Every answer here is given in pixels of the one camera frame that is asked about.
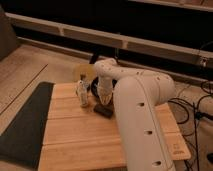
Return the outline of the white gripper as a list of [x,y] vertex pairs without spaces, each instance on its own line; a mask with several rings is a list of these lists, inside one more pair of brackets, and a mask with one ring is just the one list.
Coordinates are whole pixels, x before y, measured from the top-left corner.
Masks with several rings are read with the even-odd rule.
[[97,87],[98,96],[103,105],[108,105],[112,99],[113,86],[112,85],[101,85]]

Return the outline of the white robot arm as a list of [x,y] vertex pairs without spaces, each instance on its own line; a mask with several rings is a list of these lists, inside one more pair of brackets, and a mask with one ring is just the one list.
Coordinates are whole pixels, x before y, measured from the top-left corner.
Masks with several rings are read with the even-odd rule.
[[102,104],[114,104],[128,171],[176,171],[155,107],[174,93],[173,79],[151,70],[94,64]]

